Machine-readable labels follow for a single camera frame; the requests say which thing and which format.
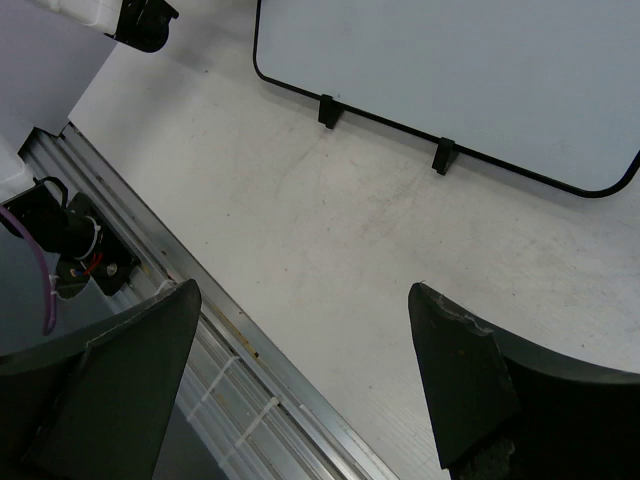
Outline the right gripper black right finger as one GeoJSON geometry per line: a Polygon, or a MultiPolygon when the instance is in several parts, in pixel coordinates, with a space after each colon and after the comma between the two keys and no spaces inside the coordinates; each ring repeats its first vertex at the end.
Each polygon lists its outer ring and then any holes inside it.
{"type": "Polygon", "coordinates": [[[411,287],[408,310],[451,478],[638,478],[638,374],[526,340],[423,283],[411,287]]]}

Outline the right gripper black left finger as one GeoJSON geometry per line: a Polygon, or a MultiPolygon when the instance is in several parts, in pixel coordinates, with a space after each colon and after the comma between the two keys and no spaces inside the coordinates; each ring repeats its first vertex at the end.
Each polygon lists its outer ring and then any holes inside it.
{"type": "Polygon", "coordinates": [[[189,279],[2,356],[2,478],[151,478],[201,305],[189,279]]]}

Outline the black framed whiteboard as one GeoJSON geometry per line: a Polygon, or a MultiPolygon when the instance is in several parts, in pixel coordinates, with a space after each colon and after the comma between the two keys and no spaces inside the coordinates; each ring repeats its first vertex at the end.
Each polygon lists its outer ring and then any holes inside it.
{"type": "Polygon", "coordinates": [[[583,198],[639,169],[635,1],[261,1],[254,67],[319,102],[583,198]]]}

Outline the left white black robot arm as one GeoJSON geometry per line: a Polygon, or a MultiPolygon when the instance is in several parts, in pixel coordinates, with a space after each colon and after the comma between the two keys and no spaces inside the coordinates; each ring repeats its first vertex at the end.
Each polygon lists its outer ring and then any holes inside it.
{"type": "Polygon", "coordinates": [[[18,155],[35,129],[54,135],[118,43],[159,51],[178,11],[168,1],[4,1],[1,4],[1,205],[47,252],[91,255],[100,223],[70,212],[18,155]]]}

